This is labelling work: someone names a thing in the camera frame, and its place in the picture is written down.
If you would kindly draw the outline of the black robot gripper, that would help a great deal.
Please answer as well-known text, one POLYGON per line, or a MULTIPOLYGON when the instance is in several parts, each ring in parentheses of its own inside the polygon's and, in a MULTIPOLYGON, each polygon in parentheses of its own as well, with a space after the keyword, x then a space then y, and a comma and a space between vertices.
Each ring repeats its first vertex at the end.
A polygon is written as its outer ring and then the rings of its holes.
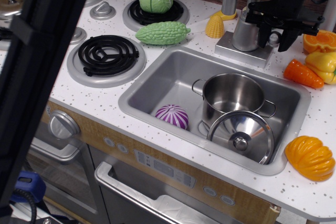
MULTIPOLYGON (((324 0, 311 0, 315 4, 324 0)), ((301 34, 316 35, 324 17, 304 7, 305 0, 269 0, 248 4, 247 21, 259 27, 258 45, 265 48, 273 27, 284 30, 278 51, 287 51, 301 34)))

